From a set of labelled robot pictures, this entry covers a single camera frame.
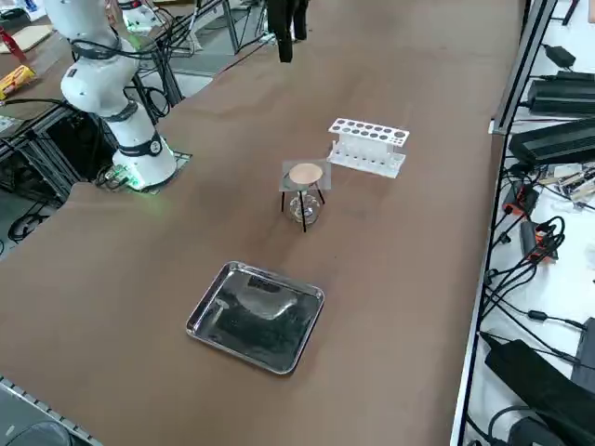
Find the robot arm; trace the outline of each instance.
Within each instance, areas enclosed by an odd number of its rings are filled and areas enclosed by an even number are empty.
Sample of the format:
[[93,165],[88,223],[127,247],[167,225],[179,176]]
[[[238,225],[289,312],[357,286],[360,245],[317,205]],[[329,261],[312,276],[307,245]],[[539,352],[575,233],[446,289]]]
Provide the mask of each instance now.
[[60,34],[89,42],[73,45],[79,60],[62,78],[64,97],[112,130],[119,144],[113,162],[126,170],[130,187],[141,190],[168,180],[176,159],[144,107],[124,94],[139,61],[123,54],[135,50],[110,28],[103,0],[46,0],[46,11]]

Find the stainless steel tray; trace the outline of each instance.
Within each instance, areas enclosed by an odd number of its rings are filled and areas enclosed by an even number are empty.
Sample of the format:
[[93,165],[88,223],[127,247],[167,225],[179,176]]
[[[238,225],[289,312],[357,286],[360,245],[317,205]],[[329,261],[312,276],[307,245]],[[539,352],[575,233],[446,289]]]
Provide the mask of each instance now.
[[186,332],[274,374],[289,374],[323,302],[315,286],[230,262],[192,312]]

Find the brown tabletop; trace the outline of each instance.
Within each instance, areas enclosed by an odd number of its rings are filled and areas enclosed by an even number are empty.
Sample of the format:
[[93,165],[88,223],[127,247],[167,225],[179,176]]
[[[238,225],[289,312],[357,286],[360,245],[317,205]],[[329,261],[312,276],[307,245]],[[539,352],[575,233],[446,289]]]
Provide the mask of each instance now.
[[[313,0],[308,42],[266,47],[163,120],[194,156],[161,194],[77,185],[0,264],[0,373],[105,445],[448,441],[497,170],[487,127],[516,0]],[[307,234],[279,213],[284,160],[348,117],[411,131],[401,174],[333,168]],[[288,377],[184,324],[230,260],[321,287]]]

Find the test tube rack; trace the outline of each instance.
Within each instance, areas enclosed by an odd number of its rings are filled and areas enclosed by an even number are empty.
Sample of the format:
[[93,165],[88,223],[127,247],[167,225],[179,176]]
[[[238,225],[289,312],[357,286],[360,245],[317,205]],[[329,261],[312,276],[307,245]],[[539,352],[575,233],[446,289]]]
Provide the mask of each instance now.
[[405,161],[409,132],[385,125],[338,118],[328,129],[339,135],[327,161],[383,177],[396,178]]

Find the red object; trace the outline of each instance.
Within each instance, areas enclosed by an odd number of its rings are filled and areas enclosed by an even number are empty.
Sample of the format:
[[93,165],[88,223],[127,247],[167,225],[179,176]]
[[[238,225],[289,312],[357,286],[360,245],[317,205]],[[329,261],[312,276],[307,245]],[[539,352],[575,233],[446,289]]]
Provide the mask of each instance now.
[[17,45],[17,42],[15,42],[15,39],[13,39],[12,36],[1,26],[0,38],[2,38],[2,41],[5,43],[12,55],[16,57],[22,65],[27,65],[27,56],[25,56],[25,53],[22,52],[22,49],[20,49],[19,45]]

